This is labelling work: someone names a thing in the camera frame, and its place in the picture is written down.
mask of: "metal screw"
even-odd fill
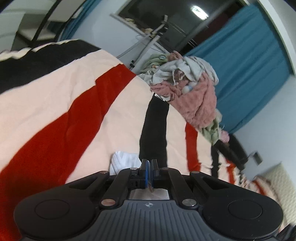
[[[101,201],[101,204],[106,207],[110,207],[116,204],[116,201],[113,199],[104,199]]]
[[[182,204],[187,206],[187,207],[192,207],[192,206],[196,205],[196,201],[193,200],[193,199],[190,199],[190,198],[189,199],[184,199],[182,201]]]

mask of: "blanket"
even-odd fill
[[[73,51],[68,44],[74,42],[59,45],[58,52]],[[23,198],[109,170],[116,151],[157,158],[181,174],[216,172],[260,191],[242,183],[239,170],[220,153],[214,168],[211,143],[115,57],[92,46],[72,59],[60,53],[55,62],[41,54],[46,48],[53,56],[48,45],[0,61],[1,77],[18,81],[0,83],[0,240],[20,238],[13,210]],[[40,69],[23,61],[19,71],[26,81],[18,80],[6,61],[28,57]]]

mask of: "ribbed grip surface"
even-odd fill
[[[232,239],[214,232],[198,212],[181,209],[175,201],[126,200],[118,209],[103,211],[87,231],[68,240],[230,241]]]

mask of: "grey cloth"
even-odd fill
[[[184,57],[183,59],[167,62],[160,66],[155,73],[147,73],[140,77],[148,85],[156,85],[163,81],[173,80],[172,85],[176,85],[175,71],[182,71],[189,81],[198,82],[202,72],[206,72],[213,80],[214,85],[218,84],[219,79],[212,66],[205,60],[195,56]]]

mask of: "metal frame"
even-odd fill
[[[63,0],[56,0],[55,3],[52,5],[51,9],[48,11],[48,13],[45,15],[45,17],[43,18],[41,24],[39,25],[34,37],[32,40],[28,40],[27,38],[25,38],[24,36],[22,36],[19,32],[16,33],[17,37],[19,37],[22,41],[24,41],[26,44],[29,45],[29,47],[34,48],[37,47],[39,45],[42,44],[46,44],[49,42],[49,40],[40,40],[38,41],[38,37],[42,31],[42,29],[45,27],[45,25],[47,24],[48,19],[50,18],[50,16],[52,15],[52,13],[54,12],[54,10],[58,7],[58,5],[62,2]],[[59,28],[57,34],[55,35],[53,41],[57,42],[59,36],[61,35],[63,29],[66,28],[66,26],[70,23],[72,17],[74,16],[74,14],[83,6],[83,4],[85,3],[85,1],[76,9],[76,11],[70,16],[70,18],[64,22],[62,24],[62,26]]]

